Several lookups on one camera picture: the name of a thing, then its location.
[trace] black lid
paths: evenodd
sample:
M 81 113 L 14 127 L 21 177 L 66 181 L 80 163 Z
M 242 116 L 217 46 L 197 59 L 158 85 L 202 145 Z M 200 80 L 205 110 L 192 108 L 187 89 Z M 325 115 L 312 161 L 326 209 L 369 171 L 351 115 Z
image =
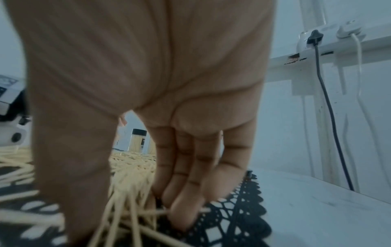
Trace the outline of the black lid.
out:
M 143 129 L 133 129 L 132 135 L 147 136 L 147 131 Z

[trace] power cord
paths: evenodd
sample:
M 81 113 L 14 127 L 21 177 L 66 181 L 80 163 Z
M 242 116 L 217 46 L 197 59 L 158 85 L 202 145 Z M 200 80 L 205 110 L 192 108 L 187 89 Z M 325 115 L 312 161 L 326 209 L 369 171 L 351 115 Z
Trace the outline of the power cord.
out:
M 323 34 L 320 33 L 318 30 L 313 30 L 312 33 L 311 33 L 311 36 L 307 40 L 307 44 L 312 44 L 314 46 L 314 48 L 315 48 L 316 73 L 318 75 L 319 82 L 321 83 L 322 91 L 323 91 L 323 94 L 325 95 L 326 104 L 327 104 L 327 107 L 329 109 L 335 145 L 337 146 L 339 159 L 341 161 L 342 169 L 343 169 L 343 172 L 345 174 L 345 178 L 346 178 L 347 184 L 349 185 L 349 189 L 351 191 L 354 191 L 354 187 L 353 187 L 353 184 L 352 184 L 351 179 L 350 179 L 349 171 L 348 171 L 348 169 L 346 167 L 345 158 L 344 158 L 343 153 L 342 153 L 341 144 L 339 142 L 339 138 L 338 138 L 338 134 L 337 134 L 337 128 L 336 128 L 336 124 L 335 124 L 334 111 L 333 111 L 333 108 L 331 106 L 329 95 L 327 93 L 327 90 L 326 90 L 326 87 L 325 87 L 325 84 L 323 82 L 323 78 L 322 78 L 322 75 L 321 75 L 321 69 L 320 69 L 320 65 L 319 65 L 318 43 L 322 39 L 323 39 Z
M 362 74 L 361 42 L 354 33 L 352 33 L 350 36 L 352 37 L 352 39 L 354 40 L 354 42 L 356 43 L 356 46 L 357 46 L 357 62 L 358 62 L 358 75 L 357 75 L 358 79 L 357 79 L 357 81 L 358 82 L 357 82 L 357 95 L 356 95 L 356 97 L 357 97 L 358 105 L 360 106 L 360 109 L 361 109 L 362 113 L 364 114 L 364 118 L 369 126 L 369 131 L 371 132 L 371 135 L 372 135 L 372 139 L 373 139 L 373 143 L 375 146 L 376 154 L 378 155 L 380 167 L 383 170 L 383 174 L 384 174 L 384 177 L 388 183 L 388 186 L 391 188 L 391 181 L 390 181 L 390 178 L 387 176 L 387 171 L 386 171 L 386 168 L 384 165 L 384 155 L 383 155 L 382 149 L 380 148 L 379 137 L 377 135 L 375 125 L 373 124 L 373 120 L 371 118 L 371 115 L 369 114 L 369 111 L 361 98 L 361 82 L 362 82 L 362 79 L 361 79 L 361 74 Z

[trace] white plug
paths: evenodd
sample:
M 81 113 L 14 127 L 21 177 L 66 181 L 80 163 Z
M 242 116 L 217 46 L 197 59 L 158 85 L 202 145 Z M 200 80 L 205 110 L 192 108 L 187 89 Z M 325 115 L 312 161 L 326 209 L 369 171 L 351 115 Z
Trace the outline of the white plug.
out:
M 350 20 L 344 25 L 341 25 L 337 31 L 337 37 L 340 39 L 349 37 L 352 33 L 359 34 L 362 25 L 358 20 Z

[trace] hand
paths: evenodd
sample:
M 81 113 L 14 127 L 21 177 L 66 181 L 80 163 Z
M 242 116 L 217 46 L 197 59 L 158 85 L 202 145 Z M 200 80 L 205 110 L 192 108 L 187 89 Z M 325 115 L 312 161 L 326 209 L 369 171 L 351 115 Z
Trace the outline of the hand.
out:
M 100 222 L 118 117 L 156 143 L 154 193 L 188 228 L 249 161 L 273 0 L 6 1 L 24 46 L 41 192 L 75 243 Z M 220 133 L 224 153 L 218 160 Z

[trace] black cable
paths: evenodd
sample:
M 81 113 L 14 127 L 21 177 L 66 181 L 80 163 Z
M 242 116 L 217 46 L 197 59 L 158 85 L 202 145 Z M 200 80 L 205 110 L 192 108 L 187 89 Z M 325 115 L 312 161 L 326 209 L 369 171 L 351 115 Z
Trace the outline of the black cable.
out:
M 321 75 L 321 69 L 320 69 L 320 65 L 319 65 L 318 42 L 317 41 L 314 42 L 314 47 L 315 47 L 315 55 L 316 55 L 316 73 L 318 75 L 319 82 L 321 83 L 323 94 L 325 95 L 326 104 L 327 104 L 327 107 L 329 109 L 330 118 L 331 118 L 331 125 L 332 125 L 332 128 L 333 128 L 333 136 L 334 136 L 335 145 L 337 146 L 339 159 L 341 160 L 342 169 L 343 169 L 343 172 L 345 174 L 345 177 L 346 177 L 346 180 L 347 180 L 347 184 L 349 185 L 349 189 L 351 191 L 354 191 L 354 187 L 353 187 L 353 184 L 352 184 L 351 179 L 350 179 L 349 171 L 347 170 L 347 167 L 346 167 L 345 158 L 343 157 L 341 144 L 339 143 L 333 108 L 331 107 L 329 95 L 327 94 L 325 83 L 323 82 L 322 75 Z

